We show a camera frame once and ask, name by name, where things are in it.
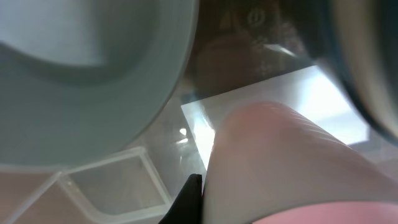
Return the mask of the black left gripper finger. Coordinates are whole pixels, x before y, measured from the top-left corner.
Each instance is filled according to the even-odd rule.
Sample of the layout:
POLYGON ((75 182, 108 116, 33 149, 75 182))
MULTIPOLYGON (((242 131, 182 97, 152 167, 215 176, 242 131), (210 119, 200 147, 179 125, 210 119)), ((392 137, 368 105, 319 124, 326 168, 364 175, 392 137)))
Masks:
POLYGON ((159 224, 201 224, 202 175, 191 174, 159 224))

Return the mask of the pink cup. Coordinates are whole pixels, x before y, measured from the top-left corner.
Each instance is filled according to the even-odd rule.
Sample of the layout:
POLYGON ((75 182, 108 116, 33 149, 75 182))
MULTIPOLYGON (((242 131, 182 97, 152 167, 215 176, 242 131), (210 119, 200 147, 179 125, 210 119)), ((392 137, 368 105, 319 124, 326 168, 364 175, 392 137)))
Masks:
POLYGON ((204 223, 396 223, 397 183, 288 106, 260 102, 221 122, 204 223))

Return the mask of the light grey small bowl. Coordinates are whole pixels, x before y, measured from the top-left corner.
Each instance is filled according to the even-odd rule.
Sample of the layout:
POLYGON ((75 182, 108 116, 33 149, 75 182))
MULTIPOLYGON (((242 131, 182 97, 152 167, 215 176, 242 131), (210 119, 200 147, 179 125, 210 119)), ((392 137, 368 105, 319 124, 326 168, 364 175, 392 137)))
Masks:
POLYGON ((72 165, 129 144, 164 107, 198 1, 1 2, 1 163, 72 165))

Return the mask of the dark blue bowl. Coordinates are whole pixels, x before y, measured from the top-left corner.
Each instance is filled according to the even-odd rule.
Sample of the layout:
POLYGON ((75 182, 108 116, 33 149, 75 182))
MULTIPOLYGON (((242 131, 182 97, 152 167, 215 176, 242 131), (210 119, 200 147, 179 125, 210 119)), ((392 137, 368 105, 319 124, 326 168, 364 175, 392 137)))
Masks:
MULTIPOLYGON (((361 116, 384 138, 397 144, 397 137, 383 131, 366 112, 354 92, 353 81, 350 77, 345 58, 342 54, 335 29, 335 22, 331 10, 333 1, 321 1, 320 21, 323 23, 321 31, 325 40, 326 54, 320 64, 329 68, 330 75, 344 91, 361 116)), ((391 85, 392 95, 397 105, 397 1, 377 1, 377 30, 381 39, 382 62, 387 68, 387 80, 391 85)))

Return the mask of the beige large bowl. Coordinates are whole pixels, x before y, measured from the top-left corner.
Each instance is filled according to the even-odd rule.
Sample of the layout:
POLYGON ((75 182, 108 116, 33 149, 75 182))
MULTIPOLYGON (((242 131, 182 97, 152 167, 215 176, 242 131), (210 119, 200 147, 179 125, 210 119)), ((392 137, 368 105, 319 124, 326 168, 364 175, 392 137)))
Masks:
POLYGON ((397 137, 397 105, 382 62, 377 1, 336 0, 331 4, 336 33, 354 92, 370 117, 397 137))

